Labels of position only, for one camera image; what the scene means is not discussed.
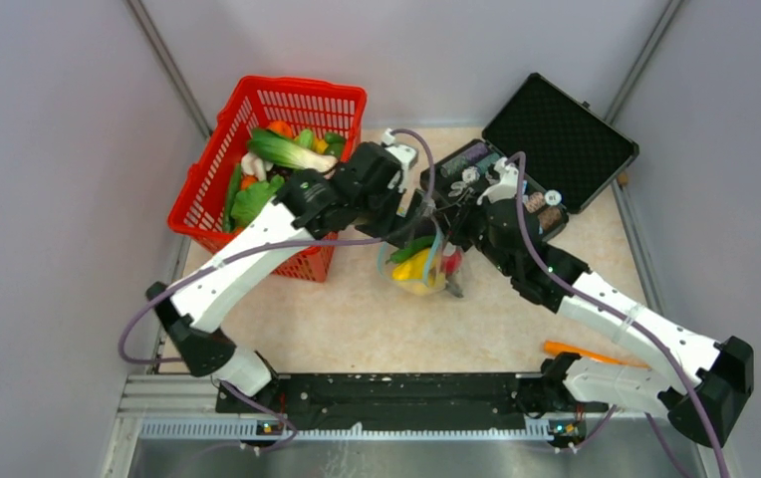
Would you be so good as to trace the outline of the green chili pepper toy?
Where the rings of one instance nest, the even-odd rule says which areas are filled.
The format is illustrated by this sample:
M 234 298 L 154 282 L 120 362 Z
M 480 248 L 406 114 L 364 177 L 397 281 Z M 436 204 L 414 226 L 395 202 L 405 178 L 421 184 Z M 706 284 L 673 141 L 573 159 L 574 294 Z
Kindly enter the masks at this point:
M 413 239 L 405 247 L 393 252 L 387 259 L 388 263 L 401 264 L 424 249 L 430 249 L 435 235 L 421 236 Z

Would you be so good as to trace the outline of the clear zip top bag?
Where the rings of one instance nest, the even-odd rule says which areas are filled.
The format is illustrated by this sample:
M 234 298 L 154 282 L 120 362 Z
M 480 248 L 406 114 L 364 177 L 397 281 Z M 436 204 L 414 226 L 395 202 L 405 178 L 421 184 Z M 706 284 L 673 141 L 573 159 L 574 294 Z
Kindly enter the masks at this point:
M 461 299 L 464 250 L 452 244 L 432 203 L 420 194 L 398 210 L 403 231 L 380 246 L 377 270 L 391 284 L 416 296 L 447 293 Z

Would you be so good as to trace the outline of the yellow corn toy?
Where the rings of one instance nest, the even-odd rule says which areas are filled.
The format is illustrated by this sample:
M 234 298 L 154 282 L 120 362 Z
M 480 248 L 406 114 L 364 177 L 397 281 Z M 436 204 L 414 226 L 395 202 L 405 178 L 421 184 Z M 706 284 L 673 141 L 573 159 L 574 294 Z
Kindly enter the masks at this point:
M 396 265 L 391 272 L 391 277 L 396 281 L 419 280 L 430 258 L 430 250 L 424 249 L 403 263 Z

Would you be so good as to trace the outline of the yellow bell pepper toy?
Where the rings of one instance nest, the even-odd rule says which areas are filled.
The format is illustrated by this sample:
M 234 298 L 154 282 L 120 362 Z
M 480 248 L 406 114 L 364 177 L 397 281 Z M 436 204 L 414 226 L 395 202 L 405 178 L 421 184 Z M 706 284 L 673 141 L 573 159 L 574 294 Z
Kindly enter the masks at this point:
M 404 277 L 402 275 L 393 276 L 394 283 L 404 291 L 417 295 L 427 296 L 441 292 L 446 286 L 446 275 L 443 272 L 436 273 L 434 270 L 428 272 L 426 276 L 421 277 Z

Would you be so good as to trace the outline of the red pomegranate toy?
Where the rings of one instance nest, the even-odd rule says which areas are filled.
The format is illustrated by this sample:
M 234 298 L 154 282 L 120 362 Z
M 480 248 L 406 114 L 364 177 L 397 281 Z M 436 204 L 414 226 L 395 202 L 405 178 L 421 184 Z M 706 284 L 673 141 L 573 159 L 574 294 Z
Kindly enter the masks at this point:
M 446 276 L 453 276 L 460 268 L 464 254 L 456 249 L 450 253 L 444 253 L 441 260 L 441 272 Z

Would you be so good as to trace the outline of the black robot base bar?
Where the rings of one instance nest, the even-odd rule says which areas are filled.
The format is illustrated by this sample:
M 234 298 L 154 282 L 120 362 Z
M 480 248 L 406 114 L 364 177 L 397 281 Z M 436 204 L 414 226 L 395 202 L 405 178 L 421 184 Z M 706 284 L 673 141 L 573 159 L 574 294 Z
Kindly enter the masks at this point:
M 554 413 L 605 412 L 579 403 L 537 373 L 293 373 L 253 397 L 302 431 L 486 431 L 521 429 Z

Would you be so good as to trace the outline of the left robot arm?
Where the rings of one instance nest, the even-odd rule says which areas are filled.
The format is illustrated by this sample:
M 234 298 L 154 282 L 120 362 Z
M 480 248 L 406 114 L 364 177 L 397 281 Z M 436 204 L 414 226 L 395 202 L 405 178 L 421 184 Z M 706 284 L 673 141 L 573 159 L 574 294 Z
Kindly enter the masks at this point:
M 190 374 L 233 386 L 254 411 L 271 408 L 278 395 L 274 372 L 258 353 L 222 332 L 228 313 L 297 253 L 343 246 L 330 239 L 332 233 L 355 226 L 366 245 L 400 238 L 409 219 L 399 212 L 399 203 L 417 158 L 409 145 L 367 141 L 325 172 L 298 170 L 203 266 L 170 285 L 150 286 L 147 306 Z

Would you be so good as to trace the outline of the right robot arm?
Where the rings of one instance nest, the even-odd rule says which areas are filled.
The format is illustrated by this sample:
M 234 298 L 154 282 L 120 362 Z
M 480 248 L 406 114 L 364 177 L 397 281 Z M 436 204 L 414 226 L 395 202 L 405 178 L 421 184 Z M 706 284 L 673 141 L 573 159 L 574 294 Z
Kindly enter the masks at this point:
M 440 214 L 453 244 L 480 252 L 531 304 L 597 332 L 648 369 L 576 353 L 553 359 L 545 402 L 623 405 L 665 416 L 684 437 L 724 446 L 754 388 L 754 351 L 731 336 L 720 342 L 689 330 L 624 295 L 589 265 L 539 238 L 539 222 L 513 199 L 468 199 Z

